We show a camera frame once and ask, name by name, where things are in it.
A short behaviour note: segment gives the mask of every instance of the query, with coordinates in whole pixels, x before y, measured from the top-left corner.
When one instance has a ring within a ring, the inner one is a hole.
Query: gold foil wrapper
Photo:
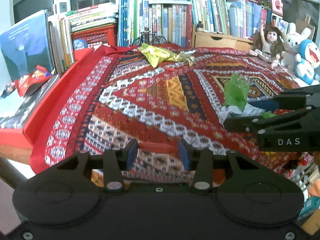
[[[195,60],[195,57],[191,55],[192,52],[190,51],[188,52],[182,51],[179,54],[176,54],[167,49],[155,47],[145,43],[141,45],[139,50],[147,58],[151,66],[154,68],[157,67],[159,63],[165,60],[174,61],[174,62],[185,61],[185,62],[188,62],[189,66],[192,66]]]

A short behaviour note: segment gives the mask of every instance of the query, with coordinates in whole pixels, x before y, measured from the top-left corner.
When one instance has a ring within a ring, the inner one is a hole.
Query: teal box
[[[312,196],[305,201],[297,220],[312,215],[320,207],[320,197]]]

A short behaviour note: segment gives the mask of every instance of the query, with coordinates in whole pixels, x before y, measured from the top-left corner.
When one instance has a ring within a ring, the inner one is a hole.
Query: screw
[[[22,234],[23,239],[25,240],[32,240],[33,239],[33,234],[31,234],[30,232],[24,232]]]
[[[122,187],[122,184],[121,182],[118,182],[118,181],[111,181],[111,182],[108,182],[107,184],[107,188],[108,189],[120,189]]]
[[[194,184],[196,189],[207,189],[210,187],[210,184],[205,181],[199,181]]]
[[[285,235],[285,240],[294,240],[296,237],[296,234],[294,232],[289,232]]]

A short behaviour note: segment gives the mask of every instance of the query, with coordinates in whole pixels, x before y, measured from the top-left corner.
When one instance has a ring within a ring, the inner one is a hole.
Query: blue picture book
[[[37,65],[51,72],[47,10],[30,15],[2,33],[0,48],[12,81],[33,73]]]

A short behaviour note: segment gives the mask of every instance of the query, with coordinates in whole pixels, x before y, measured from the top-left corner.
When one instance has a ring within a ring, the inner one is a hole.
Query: doll
[[[255,36],[255,50],[249,50],[250,55],[259,56],[263,61],[271,63],[272,68],[280,65],[280,55],[284,50],[281,31],[277,27],[269,26],[265,31],[261,28],[260,33]]]

